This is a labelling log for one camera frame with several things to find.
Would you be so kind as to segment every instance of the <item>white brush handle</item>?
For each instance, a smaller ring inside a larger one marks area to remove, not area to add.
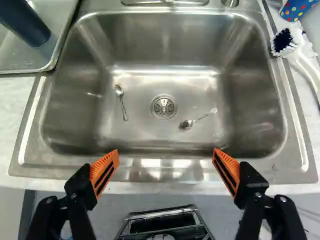
[[[295,56],[295,63],[302,72],[306,74],[316,94],[317,101],[320,104],[320,71],[313,65],[310,59],[301,52]]]

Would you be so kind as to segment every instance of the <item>countertop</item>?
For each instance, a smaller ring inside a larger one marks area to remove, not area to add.
[[[286,27],[289,23],[282,20],[277,10],[270,6],[270,11],[278,29]],[[305,116],[313,154],[317,167],[318,176],[320,175],[320,112],[312,92],[304,79],[295,69],[291,69],[296,88],[298,90],[303,113]],[[8,169],[12,153],[15,146],[16,137],[20,123],[29,98],[36,75],[3,75],[0,77],[0,186],[31,189],[40,191],[64,191],[64,180],[26,178],[9,176]],[[122,191],[117,190],[121,184]],[[136,183],[136,182],[110,182],[104,193],[137,193],[137,187],[141,194],[146,193],[168,193],[168,194],[202,194],[202,195],[228,195],[223,182],[206,184],[187,184],[187,183]],[[320,182],[314,184],[287,184],[271,185],[267,193],[273,194],[306,194],[320,193]]]

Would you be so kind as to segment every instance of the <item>orange gripper pad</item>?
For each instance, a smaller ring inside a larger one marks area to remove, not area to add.
[[[97,200],[118,166],[119,154],[117,149],[107,153],[90,165],[89,179]]]
[[[223,151],[214,148],[212,164],[232,197],[235,198],[240,183],[240,163]]]

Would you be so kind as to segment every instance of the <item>brush bristles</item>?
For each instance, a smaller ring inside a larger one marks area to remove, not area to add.
[[[289,28],[278,32],[270,43],[271,53],[276,57],[285,57],[287,54],[295,51],[299,46]]]

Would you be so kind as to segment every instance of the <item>faucet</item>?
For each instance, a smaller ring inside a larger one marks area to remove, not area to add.
[[[234,8],[239,5],[239,0],[221,0],[221,3],[229,8]]]

